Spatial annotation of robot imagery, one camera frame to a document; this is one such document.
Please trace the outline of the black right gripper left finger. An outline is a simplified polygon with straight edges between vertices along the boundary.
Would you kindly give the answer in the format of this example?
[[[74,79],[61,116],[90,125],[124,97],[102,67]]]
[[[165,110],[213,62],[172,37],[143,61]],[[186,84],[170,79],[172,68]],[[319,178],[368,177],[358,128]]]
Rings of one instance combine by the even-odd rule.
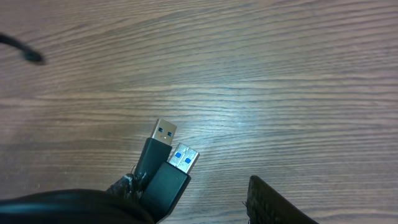
[[[143,182],[146,180],[146,173],[135,175],[128,173],[122,176],[114,184],[110,185],[107,193],[124,199],[140,199],[144,188]]]

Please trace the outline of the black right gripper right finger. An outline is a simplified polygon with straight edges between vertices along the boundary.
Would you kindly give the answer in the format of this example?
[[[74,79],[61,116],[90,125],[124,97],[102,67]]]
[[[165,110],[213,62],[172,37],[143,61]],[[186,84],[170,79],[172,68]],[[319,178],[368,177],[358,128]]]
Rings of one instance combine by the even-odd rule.
[[[244,205],[250,224],[318,224],[256,175],[249,179]]]

